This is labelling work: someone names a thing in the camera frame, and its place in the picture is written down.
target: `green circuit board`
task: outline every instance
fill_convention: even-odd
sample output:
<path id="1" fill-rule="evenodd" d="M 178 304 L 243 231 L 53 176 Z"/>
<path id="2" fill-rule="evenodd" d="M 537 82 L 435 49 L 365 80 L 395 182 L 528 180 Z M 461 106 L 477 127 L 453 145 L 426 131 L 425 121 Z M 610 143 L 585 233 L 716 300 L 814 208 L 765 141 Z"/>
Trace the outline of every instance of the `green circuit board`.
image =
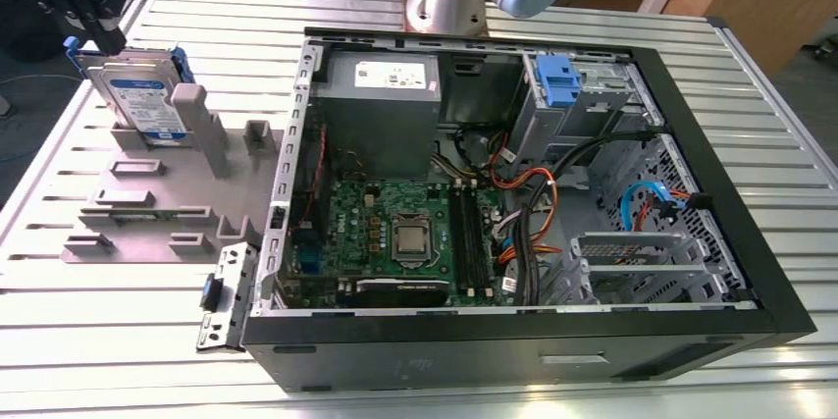
<path id="1" fill-rule="evenodd" d="M 435 279 L 452 284 L 452 306 L 498 304 L 497 289 L 489 295 L 485 292 L 474 295 L 457 292 L 450 189 L 448 183 L 337 183 L 331 193 L 327 242 L 319 256 L 317 278 Z M 500 209 L 500 198 L 494 189 L 477 191 L 477 202 L 486 221 Z M 429 259 L 421 262 L 397 260 L 394 226 L 399 224 L 417 224 L 429 228 Z M 492 274 L 489 225 L 485 225 L 485 230 L 486 264 Z M 303 298 L 309 307 L 334 307 L 333 296 L 323 293 L 317 284 L 307 284 L 306 278 Z"/>

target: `cpu socket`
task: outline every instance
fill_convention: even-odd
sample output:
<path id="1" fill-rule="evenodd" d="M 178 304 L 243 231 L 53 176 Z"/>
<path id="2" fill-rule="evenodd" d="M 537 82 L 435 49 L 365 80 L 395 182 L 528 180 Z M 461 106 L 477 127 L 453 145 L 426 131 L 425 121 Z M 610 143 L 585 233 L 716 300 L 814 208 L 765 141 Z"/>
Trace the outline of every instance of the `cpu socket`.
<path id="1" fill-rule="evenodd" d="M 406 269 L 418 269 L 431 262 L 431 218 L 422 214 L 399 213 L 393 218 L 393 260 Z"/>

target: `ram slot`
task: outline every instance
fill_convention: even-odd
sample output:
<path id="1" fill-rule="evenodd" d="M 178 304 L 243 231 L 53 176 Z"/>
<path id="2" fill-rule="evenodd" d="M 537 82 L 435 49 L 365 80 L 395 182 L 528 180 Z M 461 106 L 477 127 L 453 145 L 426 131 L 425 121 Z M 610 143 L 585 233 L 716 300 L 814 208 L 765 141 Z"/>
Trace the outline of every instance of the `ram slot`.
<path id="1" fill-rule="evenodd" d="M 457 290 L 474 295 L 490 287 L 484 248 L 481 210 L 472 188 L 453 188 L 449 195 Z"/>

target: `wire bundle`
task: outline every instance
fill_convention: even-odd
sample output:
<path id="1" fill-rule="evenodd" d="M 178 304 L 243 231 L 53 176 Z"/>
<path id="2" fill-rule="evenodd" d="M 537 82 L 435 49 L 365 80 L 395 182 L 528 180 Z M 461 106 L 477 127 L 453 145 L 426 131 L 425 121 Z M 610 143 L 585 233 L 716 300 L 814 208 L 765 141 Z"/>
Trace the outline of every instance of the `wire bundle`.
<path id="1" fill-rule="evenodd" d="M 568 169 L 570 169 L 592 151 L 600 149 L 606 143 L 617 140 L 648 141 L 654 139 L 660 133 L 660 130 L 620 131 L 584 141 L 562 156 L 550 172 L 552 177 L 558 179 Z M 513 245 L 524 273 L 524 282 L 517 285 L 517 303 L 538 304 L 538 264 L 536 263 L 536 247 L 529 237 L 529 217 L 536 203 L 538 202 L 538 198 L 549 186 L 553 186 L 556 189 L 554 179 L 542 181 L 536 188 L 536 191 L 530 195 L 529 203 L 522 206 L 522 214 L 518 217 L 513 229 Z"/>

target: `metal bracket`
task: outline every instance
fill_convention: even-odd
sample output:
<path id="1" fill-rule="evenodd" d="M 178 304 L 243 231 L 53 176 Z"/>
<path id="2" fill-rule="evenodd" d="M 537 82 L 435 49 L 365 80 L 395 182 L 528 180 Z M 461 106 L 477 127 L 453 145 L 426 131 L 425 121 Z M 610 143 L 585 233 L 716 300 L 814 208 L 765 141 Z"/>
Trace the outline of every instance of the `metal bracket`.
<path id="1" fill-rule="evenodd" d="M 195 346 L 198 353 L 245 352 L 245 315 L 258 260 L 259 252 L 246 242 L 229 245 L 222 250 L 201 299 L 205 317 Z"/>

